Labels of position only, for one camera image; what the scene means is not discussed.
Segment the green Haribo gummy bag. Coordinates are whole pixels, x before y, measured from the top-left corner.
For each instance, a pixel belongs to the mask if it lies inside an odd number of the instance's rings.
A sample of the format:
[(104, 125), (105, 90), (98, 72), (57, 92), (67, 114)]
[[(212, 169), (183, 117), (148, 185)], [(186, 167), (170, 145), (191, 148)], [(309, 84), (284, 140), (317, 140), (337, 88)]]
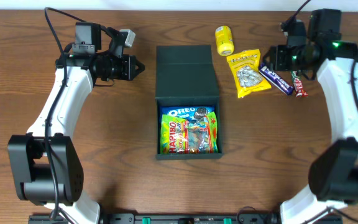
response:
[(164, 114), (161, 119), (160, 153), (218, 153), (217, 134), (218, 121), (215, 112), (195, 121)]

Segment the black gift box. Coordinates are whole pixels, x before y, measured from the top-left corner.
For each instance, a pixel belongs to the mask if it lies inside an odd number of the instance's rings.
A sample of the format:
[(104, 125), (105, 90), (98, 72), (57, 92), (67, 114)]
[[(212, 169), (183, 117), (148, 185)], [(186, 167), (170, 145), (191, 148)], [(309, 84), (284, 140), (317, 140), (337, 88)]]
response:
[[(219, 105), (219, 88), (213, 67), (210, 45), (158, 46), (156, 54), (155, 101), (157, 107), (158, 160), (219, 159), (223, 156), (223, 129)], [(213, 106), (218, 121), (218, 153), (160, 153), (160, 129), (164, 106)]]

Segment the blue Oreo cookie pack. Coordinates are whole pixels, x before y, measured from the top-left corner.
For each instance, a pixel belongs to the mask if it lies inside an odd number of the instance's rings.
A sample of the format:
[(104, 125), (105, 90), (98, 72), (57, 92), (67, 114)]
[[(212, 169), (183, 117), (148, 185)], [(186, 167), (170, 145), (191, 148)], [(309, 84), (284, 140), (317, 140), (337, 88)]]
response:
[(164, 106), (160, 108), (161, 115), (196, 121), (214, 111), (213, 106)]

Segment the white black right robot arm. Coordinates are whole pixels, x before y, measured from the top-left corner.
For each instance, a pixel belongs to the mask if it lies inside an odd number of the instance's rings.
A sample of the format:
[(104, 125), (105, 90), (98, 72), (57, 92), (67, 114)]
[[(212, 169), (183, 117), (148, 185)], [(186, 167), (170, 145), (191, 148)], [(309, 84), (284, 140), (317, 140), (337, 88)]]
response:
[(295, 16), (280, 26), (284, 45), (263, 57), (270, 70), (312, 72), (326, 99), (331, 145), (311, 165), (308, 185), (280, 205), (272, 223), (329, 221), (358, 203), (358, 45), (341, 39), (341, 12), (318, 9), (309, 24)]

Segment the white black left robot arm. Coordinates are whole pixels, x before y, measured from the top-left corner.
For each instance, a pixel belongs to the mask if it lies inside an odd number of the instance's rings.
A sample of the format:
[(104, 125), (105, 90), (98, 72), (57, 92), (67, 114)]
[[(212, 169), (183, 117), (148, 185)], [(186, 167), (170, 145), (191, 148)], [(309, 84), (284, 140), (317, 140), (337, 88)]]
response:
[(133, 80), (145, 66), (124, 53), (135, 33), (77, 22), (75, 41), (61, 49), (55, 81), (39, 116), (7, 150), (20, 200), (51, 210), (51, 221), (106, 223), (101, 206), (84, 191), (84, 172), (73, 144), (80, 111), (97, 80)]

